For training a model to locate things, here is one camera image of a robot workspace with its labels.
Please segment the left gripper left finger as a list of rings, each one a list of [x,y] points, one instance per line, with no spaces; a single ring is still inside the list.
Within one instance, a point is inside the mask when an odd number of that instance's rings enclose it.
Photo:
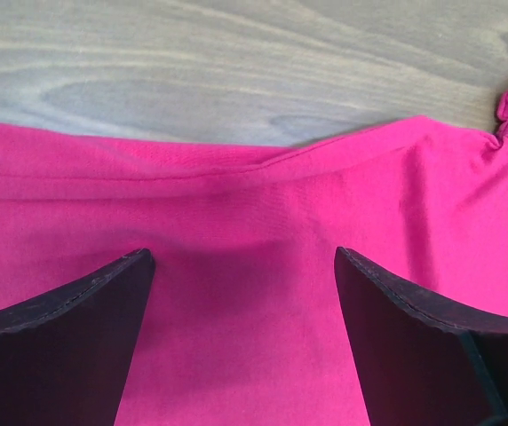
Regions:
[[[139,249],[0,310],[0,425],[112,425],[155,261]]]

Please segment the pink t-shirt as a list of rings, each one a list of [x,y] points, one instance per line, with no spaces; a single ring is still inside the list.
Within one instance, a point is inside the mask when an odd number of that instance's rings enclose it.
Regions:
[[[497,118],[304,148],[0,124],[0,309],[149,249],[117,424],[364,425],[335,251],[508,316],[508,91]]]

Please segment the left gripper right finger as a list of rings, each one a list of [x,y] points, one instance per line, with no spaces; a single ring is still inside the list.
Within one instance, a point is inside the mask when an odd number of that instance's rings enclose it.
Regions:
[[[335,255],[337,292],[373,425],[508,425],[508,317]]]

